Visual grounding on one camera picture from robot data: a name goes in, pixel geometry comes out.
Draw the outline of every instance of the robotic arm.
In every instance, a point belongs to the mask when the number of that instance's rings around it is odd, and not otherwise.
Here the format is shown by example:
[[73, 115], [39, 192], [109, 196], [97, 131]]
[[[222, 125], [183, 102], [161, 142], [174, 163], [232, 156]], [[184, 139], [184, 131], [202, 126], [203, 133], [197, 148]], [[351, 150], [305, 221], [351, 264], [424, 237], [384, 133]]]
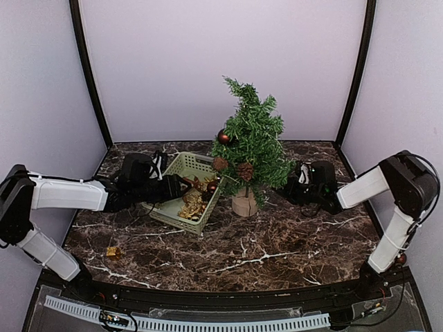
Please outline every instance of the robotic arm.
[[333, 164], [327, 161], [301, 164], [296, 176], [289, 178], [280, 193], [294, 204], [317, 203], [325, 211], [337, 214], [390, 190], [395, 199], [394, 215], [361, 269], [361, 280], [371, 279], [392, 266], [424, 221], [423, 214], [429, 211], [429, 215], [437, 204], [440, 194], [437, 172], [434, 169], [431, 172], [419, 158], [401, 151], [340, 189]]
[[178, 175], [162, 176], [167, 155], [153, 158], [129, 154], [111, 178], [74, 180], [44, 176], [15, 165], [0, 185], [0, 239], [24, 250], [79, 290], [91, 275], [81, 261], [57, 245], [29, 221], [30, 210], [86, 209], [117, 212], [139, 202], [160, 203], [181, 197], [190, 189]]

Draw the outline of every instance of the gold gift box ornament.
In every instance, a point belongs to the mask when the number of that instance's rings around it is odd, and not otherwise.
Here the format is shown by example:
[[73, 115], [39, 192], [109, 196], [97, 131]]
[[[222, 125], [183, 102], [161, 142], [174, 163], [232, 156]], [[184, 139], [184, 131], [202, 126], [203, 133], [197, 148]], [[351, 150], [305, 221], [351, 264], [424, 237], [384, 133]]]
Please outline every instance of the gold gift box ornament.
[[119, 247], [108, 247], [106, 257], [112, 261], [118, 261], [122, 257], [122, 250]]

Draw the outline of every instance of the white wall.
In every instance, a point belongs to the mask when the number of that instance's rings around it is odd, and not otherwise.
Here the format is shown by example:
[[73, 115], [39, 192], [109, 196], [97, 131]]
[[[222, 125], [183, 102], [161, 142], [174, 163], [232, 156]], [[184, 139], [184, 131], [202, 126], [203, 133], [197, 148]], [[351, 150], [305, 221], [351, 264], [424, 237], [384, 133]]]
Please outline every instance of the white wall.
[[[105, 153], [80, 66], [68, 1], [0, 1], [0, 178], [16, 163], [90, 176]], [[71, 210], [31, 220], [61, 243]], [[0, 250], [2, 331], [21, 331], [40, 268], [16, 247]]]
[[284, 138], [335, 139], [366, 1], [81, 4], [115, 141], [213, 139], [237, 103], [222, 75], [277, 98]]
[[[443, 176], [443, 2], [378, 1], [368, 63], [344, 152], [357, 173], [402, 149]], [[386, 226], [392, 197], [373, 200]], [[443, 331], [443, 202], [414, 238], [410, 268], [434, 331]]]

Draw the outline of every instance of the basket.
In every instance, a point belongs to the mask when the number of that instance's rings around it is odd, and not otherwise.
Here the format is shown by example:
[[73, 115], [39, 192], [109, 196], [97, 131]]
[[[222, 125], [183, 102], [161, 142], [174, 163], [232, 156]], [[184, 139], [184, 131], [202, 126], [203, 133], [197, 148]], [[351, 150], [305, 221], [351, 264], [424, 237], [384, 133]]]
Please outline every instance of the basket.
[[[182, 178], [194, 178], [194, 176], [196, 176], [200, 181], [204, 181], [205, 177], [213, 177], [215, 175], [212, 166], [213, 160], [214, 158], [201, 156], [199, 154], [180, 152], [172, 164], [166, 169], [164, 175], [178, 174]], [[181, 228], [187, 232], [200, 235], [220, 197], [220, 192], [224, 182], [225, 179], [222, 178], [217, 189], [215, 190], [215, 193], [213, 194], [213, 197], [208, 202], [206, 209], [198, 221], [181, 218], [177, 215], [179, 211], [181, 211], [181, 208], [185, 205], [182, 198], [156, 204], [156, 207], [154, 208], [148, 203], [141, 203], [141, 205], [147, 210], [152, 210], [150, 216], [153, 219], [162, 221], [177, 228]]]

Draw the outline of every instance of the plastic basket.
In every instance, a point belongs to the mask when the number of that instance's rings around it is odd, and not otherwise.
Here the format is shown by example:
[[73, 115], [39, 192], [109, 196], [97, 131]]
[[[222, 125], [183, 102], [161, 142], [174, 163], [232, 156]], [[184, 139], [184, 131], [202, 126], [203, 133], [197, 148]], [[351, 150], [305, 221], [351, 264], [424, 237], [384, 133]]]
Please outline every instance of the plastic basket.
[[[182, 178], [186, 177], [191, 179], [196, 176], [200, 181], [204, 181], [205, 177], [211, 178], [215, 175], [212, 167], [213, 160], [214, 158], [211, 157], [200, 156], [199, 154], [192, 154], [190, 152], [181, 152], [174, 159], [164, 174], [178, 174]], [[220, 197], [220, 192], [224, 182], [225, 179], [222, 178], [217, 189], [215, 190], [215, 193], [213, 194], [213, 197], [208, 202], [206, 209], [198, 221], [181, 218], [177, 215], [181, 208], [185, 205], [185, 202], [183, 202], [183, 199], [181, 198], [173, 199], [162, 204], [157, 204], [153, 209], [151, 204], [142, 203], [141, 205], [147, 210], [152, 209], [150, 216], [153, 219], [162, 221], [177, 228], [181, 228], [187, 232], [200, 235]]]

